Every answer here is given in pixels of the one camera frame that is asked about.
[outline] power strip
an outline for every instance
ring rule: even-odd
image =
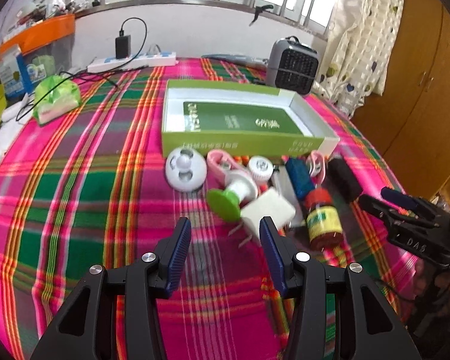
[[[132,57],[125,59],[116,59],[115,57],[96,59],[87,67],[87,71],[89,73],[101,73],[113,70],[131,59]],[[121,70],[129,71],[141,67],[153,68],[156,66],[175,66],[175,64],[176,52],[161,52],[160,54],[155,55],[140,54],[133,61],[123,66]]]

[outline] orange bin lid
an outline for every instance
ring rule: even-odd
[[[0,56],[17,44],[23,55],[46,46],[51,42],[75,33],[75,15],[67,14],[47,19],[20,32],[0,46]]]

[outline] green disc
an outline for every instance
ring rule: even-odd
[[[207,203],[211,210],[225,222],[240,220],[240,199],[234,192],[209,190],[207,192]]]

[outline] wardrobe door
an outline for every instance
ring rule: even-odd
[[[425,88],[384,155],[405,190],[430,198],[450,175],[450,14]]]
[[[352,122],[384,154],[407,121],[427,82],[442,26],[439,0],[404,0],[382,96],[375,93]]]

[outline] polka dot curtain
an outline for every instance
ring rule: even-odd
[[[372,92],[381,95],[404,0],[338,0],[313,92],[352,117]]]

